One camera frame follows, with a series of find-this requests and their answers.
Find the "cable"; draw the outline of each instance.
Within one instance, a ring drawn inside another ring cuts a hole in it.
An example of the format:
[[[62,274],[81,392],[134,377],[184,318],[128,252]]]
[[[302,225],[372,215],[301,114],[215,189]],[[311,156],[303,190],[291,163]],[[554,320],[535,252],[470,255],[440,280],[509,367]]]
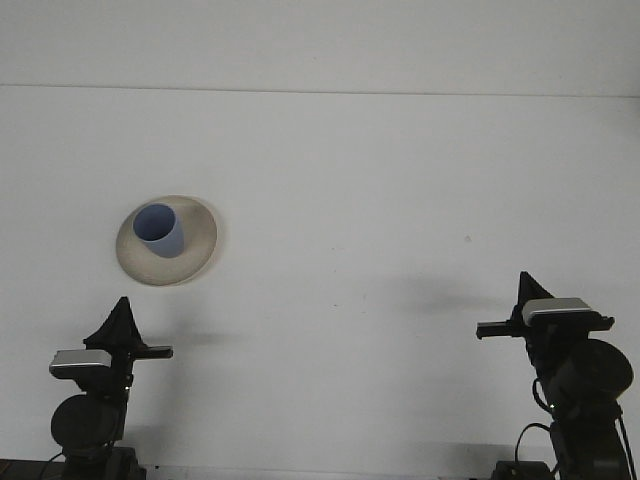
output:
[[[44,472],[47,471],[47,468],[49,468],[49,465],[51,465],[56,458],[62,455],[62,453],[63,452],[60,452],[59,454],[54,455],[49,460],[47,460],[47,463],[45,463],[44,466],[42,467],[42,470],[40,470],[40,475],[38,475],[38,480],[42,480],[44,478]]]
[[[620,423],[620,431],[622,432],[622,439],[624,440],[624,449],[627,453],[627,461],[629,462],[629,470],[631,470],[631,478],[633,480],[638,480],[636,476],[636,467],[633,464],[633,457],[631,456],[631,445],[629,445],[629,437],[627,437],[627,429],[624,426],[624,421],[622,420],[622,415],[618,417],[618,422]]]
[[[535,477],[532,477],[531,475],[528,475],[528,474],[527,474],[527,473],[526,473],[526,472],[521,468],[521,466],[520,466],[520,459],[518,458],[518,450],[520,449],[520,442],[522,441],[522,437],[524,436],[525,432],[526,432],[527,430],[529,430],[530,428],[534,428],[534,427],[535,427],[535,428],[540,428],[540,429],[544,430],[544,431],[545,431],[545,432],[547,432],[547,433],[551,432],[551,429],[550,429],[548,426],[546,426],[546,425],[544,425],[544,424],[542,424],[542,423],[538,423],[538,422],[530,423],[529,425],[527,425],[526,427],[524,427],[524,428],[522,429],[522,432],[520,432],[520,436],[518,437],[518,441],[516,442],[516,449],[515,449],[515,452],[514,452],[514,461],[515,461],[515,464],[516,464],[516,468],[518,469],[518,471],[520,472],[520,474],[521,474],[523,477],[527,478],[528,480],[539,480],[539,479],[537,479],[537,478],[535,478]],[[558,468],[559,468],[559,464],[557,464],[557,463],[556,463],[556,466],[555,466],[555,467],[553,467],[553,470],[551,470],[551,475],[552,475],[553,477],[555,477],[555,474],[558,472]]]
[[[536,378],[533,381],[533,385],[531,385],[531,393],[533,393],[533,399],[536,401],[536,403],[541,409],[543,409],[545,412],[549,414],[553,414],[553,412],[551,411],[551,407],[549,407],[549,405],[544,403],[540,398],[540,394],[538,393],[538,389],[536,388],[536,385],[538,385],[539,383],[540,383],[540,379]]]
[[[522,432],[520,432],[520,436],[518,437],[518,441],[516,442],[516,451],[515,451],[515,455],[514,455],[516,465],[520,464],[520,460],[518,459],[518,450],[520,449],[520,442],[522,441],[522,437],[524,436],[524,434],[525,434],[525,432],[527,430],[529,430],[530,428],[534,428],[534,427],[540,428],[540,429],[544,430],[547,433],[549,433],[551,431],[551,429],[549,427],[547,427],[546,425],[544,425],[542,423],[537,423],[537,422],[530,423],[529,425],[524,427],[522,429]]]

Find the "white surface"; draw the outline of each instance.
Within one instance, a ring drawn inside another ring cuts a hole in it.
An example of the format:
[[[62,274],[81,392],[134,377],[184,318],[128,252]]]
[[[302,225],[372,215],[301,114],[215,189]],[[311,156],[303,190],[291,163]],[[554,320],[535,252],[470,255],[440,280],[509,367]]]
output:
[[[5,0],[0,83],[640,95],[632,0]]]
[[[509,315],[521,269],[615,315],[602,337],[640,365],[640,101],[0,88],[0,105],[5,457],[56,450],[50,416],[77,390],[47,365],[124,294],[176,352],[136,364],[126,440],[148,464],[488,475],[468,471],[479,447],[545,420],[522,341],[474,335]],[[213,204],[220,244],[196,281],[145,287],[114,242],[163,194]]]

